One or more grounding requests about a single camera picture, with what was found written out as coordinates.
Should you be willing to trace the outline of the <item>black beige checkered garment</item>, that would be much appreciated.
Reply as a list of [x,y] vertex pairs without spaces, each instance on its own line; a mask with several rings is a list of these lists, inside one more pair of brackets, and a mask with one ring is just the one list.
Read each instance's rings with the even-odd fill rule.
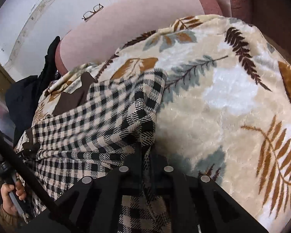
[[103,177],[122,166],[139,149],[142,189],[123,197],[118,230],[171,231],[163,199],[150,189],[150,153],[165,81],[164,70],[152,69],[93,83],[84,104],[29,129],[28,140],[40,148],[26,166],[53,200],[84,176]]

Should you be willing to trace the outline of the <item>black clothing pile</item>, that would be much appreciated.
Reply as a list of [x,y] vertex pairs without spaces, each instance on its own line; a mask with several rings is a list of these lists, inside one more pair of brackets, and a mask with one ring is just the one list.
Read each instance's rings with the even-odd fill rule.
[[31,75],[15,82],[5,94],[6,106],[15,124],[14,146],[17,145],[24,131],[31,127],[43,91],[56,78],[55,52],[59,43],[60,37],[57,36],[44,57],[45,64],[40,75]]

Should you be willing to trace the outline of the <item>beige leaf-pattern fleece blanket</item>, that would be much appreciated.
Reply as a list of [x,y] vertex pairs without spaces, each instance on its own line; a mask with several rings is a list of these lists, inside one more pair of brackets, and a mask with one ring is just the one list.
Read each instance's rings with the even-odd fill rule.
[[[291,221],[291,65],[239,19],[178,19],[104,62],[74,68],[43,92],[31,127],[84,104],[93,83],[152,69],[166,73],[157,153],[186,175],[208,175],[267,231],[284,232]],[[34,144],[29,129],[16,152]]]

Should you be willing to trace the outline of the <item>pink bolster pillow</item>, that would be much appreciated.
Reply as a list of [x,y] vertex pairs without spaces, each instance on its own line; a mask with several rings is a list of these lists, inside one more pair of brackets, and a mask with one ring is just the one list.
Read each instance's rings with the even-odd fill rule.
[[104,62],[143,33],[207,14],[222,15],[217,0],[120,0],[68,32],[57,46],[55,64],[64,75],[84,63]]

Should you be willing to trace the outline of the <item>dark-rimmed eyeglasses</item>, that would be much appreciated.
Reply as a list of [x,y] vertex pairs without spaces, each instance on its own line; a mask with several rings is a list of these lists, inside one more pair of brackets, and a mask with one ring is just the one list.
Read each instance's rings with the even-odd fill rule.
[[97,14],[99,11],[103,10],[104,9],[104,6],[102,4],[97,4],[93,7],[92,10],[88,10],[87,12],[85,12],[83,14],[83,17],[82,19],[84,21],[87,21],[89,20],[90,18],[92,18],[95,14]]

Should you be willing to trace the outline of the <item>brown headboard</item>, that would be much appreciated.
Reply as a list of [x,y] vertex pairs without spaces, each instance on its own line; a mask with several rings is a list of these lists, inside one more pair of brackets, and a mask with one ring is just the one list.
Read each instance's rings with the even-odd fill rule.
[[291,56],[291,0],[231,0],[232,17],[253,24]]

